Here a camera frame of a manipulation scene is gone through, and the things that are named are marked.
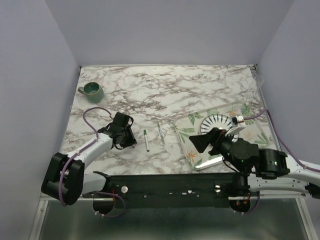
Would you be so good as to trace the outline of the green ceramic mug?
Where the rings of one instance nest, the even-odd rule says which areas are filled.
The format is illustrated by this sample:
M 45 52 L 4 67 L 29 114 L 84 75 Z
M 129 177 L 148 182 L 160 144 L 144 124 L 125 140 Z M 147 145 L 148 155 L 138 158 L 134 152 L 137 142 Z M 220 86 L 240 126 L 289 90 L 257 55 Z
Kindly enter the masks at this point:
M 99 103 L 104 98 L 104 90 L 97 82 L 88 82 L 78 87 L 77 91 L 90 103 Z

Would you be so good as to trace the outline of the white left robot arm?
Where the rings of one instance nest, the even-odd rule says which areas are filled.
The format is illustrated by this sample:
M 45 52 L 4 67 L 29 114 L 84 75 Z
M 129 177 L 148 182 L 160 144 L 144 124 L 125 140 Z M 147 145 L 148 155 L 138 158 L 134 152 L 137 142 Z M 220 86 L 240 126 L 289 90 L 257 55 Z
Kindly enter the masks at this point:
M 41 192 L 59 200 L 63 206 L 73 205 L 82 194 L 90 192 L 107 197 L 111 185 L 105 176 L 85 176 L 85 169 L 113 148 L 122 150 L 136 145 L 133 122 L 131 116 L 117 112 L 107 126 L 93 130 L 94 137 L 89 142 L 69 153 L 55 153 L 46 170 Z

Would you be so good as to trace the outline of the leaf pattern glass tray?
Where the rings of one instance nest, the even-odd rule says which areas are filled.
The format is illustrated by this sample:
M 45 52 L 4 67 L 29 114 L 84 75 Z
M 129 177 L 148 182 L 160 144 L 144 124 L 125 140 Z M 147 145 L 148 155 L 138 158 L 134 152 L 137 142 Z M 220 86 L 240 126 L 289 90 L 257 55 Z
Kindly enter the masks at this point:
M 254 116 L 255 113 L 249 105 L 241 101 L 235 101 L 180 116 L 173 122 L 186 160 L 194 170 L 203 172 L 204 169 L 210 169 L 216 173 L 229 172 L 230 169 L 224 165 L 223 157 L 220 154 L 213 156 L 208 154 L 212 146 L 209 145 L 203 153 L 199 153 L 188 139 L 189 136 L 200 135 L 201 122 L 205 117 L 212 114 L 222 114 L 232 119 L 236 115 L 242 114 L 246 118 Z M 247 120 L 245 125 L 244 130 L 231 138 L 233 142 L 241 138 L 251 144 L 257 144 L 259 148 L 277 148 L 269 125 L 262 118 Z

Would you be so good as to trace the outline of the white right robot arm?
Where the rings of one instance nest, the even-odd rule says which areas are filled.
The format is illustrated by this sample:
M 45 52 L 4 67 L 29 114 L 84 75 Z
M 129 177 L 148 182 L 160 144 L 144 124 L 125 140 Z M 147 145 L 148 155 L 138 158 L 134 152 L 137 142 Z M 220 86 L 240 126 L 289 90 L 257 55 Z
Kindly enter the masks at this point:
M 233 142 L 224 129 L 214 127 L 203 135 L 189 137 L 199 153 L 208 146 L 237 169 L 230 191 L 235 196 L 259 191 L 293 191 L 320 197 L 320 170 L 301 166 L 289 154 L 270 148 L 259 148 L 242 138 Z

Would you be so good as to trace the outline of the black mounting base bar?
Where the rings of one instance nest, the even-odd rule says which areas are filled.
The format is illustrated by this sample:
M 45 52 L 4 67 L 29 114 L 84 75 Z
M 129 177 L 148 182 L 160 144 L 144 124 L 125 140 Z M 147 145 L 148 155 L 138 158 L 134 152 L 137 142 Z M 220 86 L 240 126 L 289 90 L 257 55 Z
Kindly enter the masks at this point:
M 106 175 L 102 189 L 84 198 L 112 197 L 116 208 L 235 208 L 247 212 L 259 197 L 248 179 L 235 172 L 200 174 Z

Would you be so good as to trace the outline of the striped white blue plate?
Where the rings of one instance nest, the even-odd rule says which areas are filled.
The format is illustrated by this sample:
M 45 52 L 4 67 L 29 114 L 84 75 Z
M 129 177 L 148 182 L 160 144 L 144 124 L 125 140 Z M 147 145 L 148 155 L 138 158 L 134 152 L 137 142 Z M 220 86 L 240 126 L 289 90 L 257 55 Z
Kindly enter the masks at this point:
M 233 127 L 233 121 L 230 117 L 224 114 L 211 114 L 205 117 L 200 124 L 200 134 L 204 135 L 213 128 L 219 130 L 229 130 Z

